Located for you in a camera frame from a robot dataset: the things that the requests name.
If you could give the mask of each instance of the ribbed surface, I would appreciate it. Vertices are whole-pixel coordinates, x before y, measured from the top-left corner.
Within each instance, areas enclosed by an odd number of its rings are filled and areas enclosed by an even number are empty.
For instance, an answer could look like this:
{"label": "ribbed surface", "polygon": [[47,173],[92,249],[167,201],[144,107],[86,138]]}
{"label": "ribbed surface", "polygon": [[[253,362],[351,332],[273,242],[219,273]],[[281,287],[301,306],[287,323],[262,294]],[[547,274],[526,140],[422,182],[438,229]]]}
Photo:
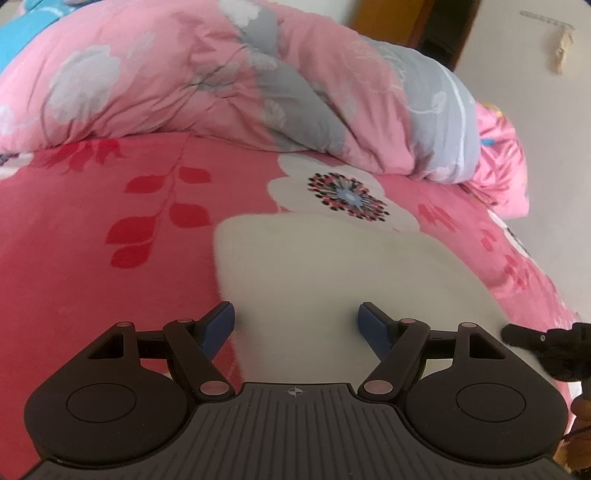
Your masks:
{"label": "ribbed surface", "polygon": [[187,429],[150,458],[77,471],[44,462],[28,480],[568,480],[541,460],[483,469],[431,452],[386,405],[345,385],[247,384],[235,399],[197,409]]}

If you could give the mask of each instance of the screw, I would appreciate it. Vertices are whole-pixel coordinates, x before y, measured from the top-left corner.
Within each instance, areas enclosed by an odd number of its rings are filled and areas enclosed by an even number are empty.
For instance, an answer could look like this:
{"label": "screw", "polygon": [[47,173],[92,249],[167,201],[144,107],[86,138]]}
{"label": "screw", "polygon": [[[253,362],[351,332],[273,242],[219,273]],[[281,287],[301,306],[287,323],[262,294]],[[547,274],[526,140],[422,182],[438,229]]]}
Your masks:
{"label": "screw", "polygon": [[230,385],[225,382],[220,382],[219,380],[210,380],[209,382],[202,383],[199,390],[201,390],[201,393],[204,395],[216,397],[227,393],[230,390]]}
{"label": "screw", "polygon": [[394,387],[390,382],[386,382],[385,380],[370,380],[363,385],[363,389],[372,395],[387,395]]}

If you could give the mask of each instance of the pink pillow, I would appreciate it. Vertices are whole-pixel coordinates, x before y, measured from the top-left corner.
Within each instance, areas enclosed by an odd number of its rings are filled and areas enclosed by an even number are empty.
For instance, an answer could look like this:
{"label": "pink pillow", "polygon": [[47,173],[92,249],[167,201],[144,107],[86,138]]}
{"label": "pink pillow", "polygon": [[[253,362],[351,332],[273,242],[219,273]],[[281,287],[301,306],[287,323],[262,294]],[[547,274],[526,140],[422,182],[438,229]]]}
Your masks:
{"label": "pink pillow", "polygon": [[515,128],[494,107],[476,103],[482,147],[474,176],[464,185],[503,219],[526,216],[527,164]]}

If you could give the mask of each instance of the blue pillow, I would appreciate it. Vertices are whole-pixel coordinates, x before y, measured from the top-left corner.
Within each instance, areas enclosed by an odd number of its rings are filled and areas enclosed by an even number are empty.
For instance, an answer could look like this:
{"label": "blue pillow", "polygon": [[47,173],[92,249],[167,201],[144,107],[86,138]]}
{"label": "blue pillow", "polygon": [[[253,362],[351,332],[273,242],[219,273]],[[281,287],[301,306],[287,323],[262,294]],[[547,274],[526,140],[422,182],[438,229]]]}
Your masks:
{"label": "blue pillow", "polygon": [[0,73],[49,25],[97,1],[26,0],[25,14],[0,27]]}

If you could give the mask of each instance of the folded blanket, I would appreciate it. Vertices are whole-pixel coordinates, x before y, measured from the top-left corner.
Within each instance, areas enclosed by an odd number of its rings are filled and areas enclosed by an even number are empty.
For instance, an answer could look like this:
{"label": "folded blanket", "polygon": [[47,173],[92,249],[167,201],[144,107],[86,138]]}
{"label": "folded blanket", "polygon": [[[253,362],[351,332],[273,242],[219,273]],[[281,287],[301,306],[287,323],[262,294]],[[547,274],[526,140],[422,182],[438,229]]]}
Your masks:
{"label": "folded blanket", "polygon": [[102,0],[0,74],[0,154],[155,131],[439,183],[472,179],[481,153],[476,102],[444,66],[264,0]]}

